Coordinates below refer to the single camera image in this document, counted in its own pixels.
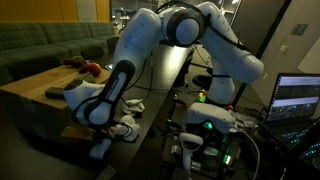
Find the monitor screen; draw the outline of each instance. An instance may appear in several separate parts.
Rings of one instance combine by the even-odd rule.
[[[320,74],[278,74],[266,122],[313,116],[320,97]]]

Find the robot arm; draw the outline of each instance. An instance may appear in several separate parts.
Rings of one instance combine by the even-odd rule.
[[[89,88],[84,82],[65,89],[67,103],[72,110],[77,109],[76,118],[94,125],[104,125],[112,119],[115,106],[135,69],[142,66],[151,50],[163,39],[180,47],[189,47],[198,40],[203,44],[215,65],[208,97],[218,104],[229,102],[234,91],[232,78],[248,83],[261,75],[262,62],[230,43],[238,43],[238,39],[213,3],[205,2],[197,7],[180,6],[181,3],[186,5],[169,1],[156,12],[137,11],[119,38],[113,59],[114,69],[103,89],[99,85],[90,85],[100,91],[86,93]],[[86,97],[80,98],[79,92]],[[84,102],[92,96],[96,98]]]

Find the sofa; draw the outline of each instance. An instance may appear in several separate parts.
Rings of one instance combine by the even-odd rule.
[[[0,24],[0,86],[14,81],[13,63],[54,56],[62,64],[91,47],[108,53],[107,39],[117,36],[111,22]]]

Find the floor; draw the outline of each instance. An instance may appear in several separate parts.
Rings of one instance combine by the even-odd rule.
[[[206,71],[201,67],[190,66],[189,73],[186,76],[189,87],[181,87],[175,90],[179,98],[184,99],[188,103],[194,100],[195,95],[190,95],[187,92],[199,90],[199,87],[192,84],[192,77],[199,73],[206,74]],[[161,143],[163,136],[160,130],[163,128],[163,123],[167,118],[171,95],[168,96],[162,111],[159,112],[157,120],[154,123],[153,130],[155,134],[150,134],[150,136],[146,137],[126,179],[160,179],[162,176]],[[247,86],[238,105],[260,110],[262,108],[262,105],[259,105],[260,103],[259,98],[251,87]],[[79,159],[78,161],[75,159],[69,161],[64,159],[65,156],[55,156],[55,152],[57,154],[63,154],[64,152],[49,145],[45,149],[36,149],[17,130],[10,117],[4,116],[4,112],[6,111],[5,105],[1,103],[0,107],[0,179],[93,180],[97,177],[100,166],[97,166],[97,169],[95,169],[95,165],[89,164],[88,167],[88,165],[81,164],[84,161]],[[183,119],[184,111],[185,109],[178,109],[176,111],[175,117],[178,121]],[[184,171],[181,171],[180,174],[178,173],[178,176],[181,175],[182,177],[183,173]]]

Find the desk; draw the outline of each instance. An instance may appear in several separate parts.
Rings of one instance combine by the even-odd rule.
[[[116,179],[123,179],[132,163],[133,158],[139,150],[145,136],[147,135],[154,119],[156,118],[171,86],[182,67],[190,49],[170,47],[166,45],[158,45],[153,50],[153,56],[146,61],[146,66],[137,86],[149,88],[151,61],[153,64],[153,81],[152,89],[149,97],[143,102],[146,107],[142,114],[142,118],[135,119],[140,125],[139,137],[134,143],[117,142],[111,146],[111,152],[107,156],[106,164],[116,169]],[[142,67],[136,70],[131,82],[134,82],[142,71]],[[133,87],[123,94],[123,99],[139,99],[145,98],[148,90]],[[115,120],[123,116],[123,102],[119,101],[116,107]]]

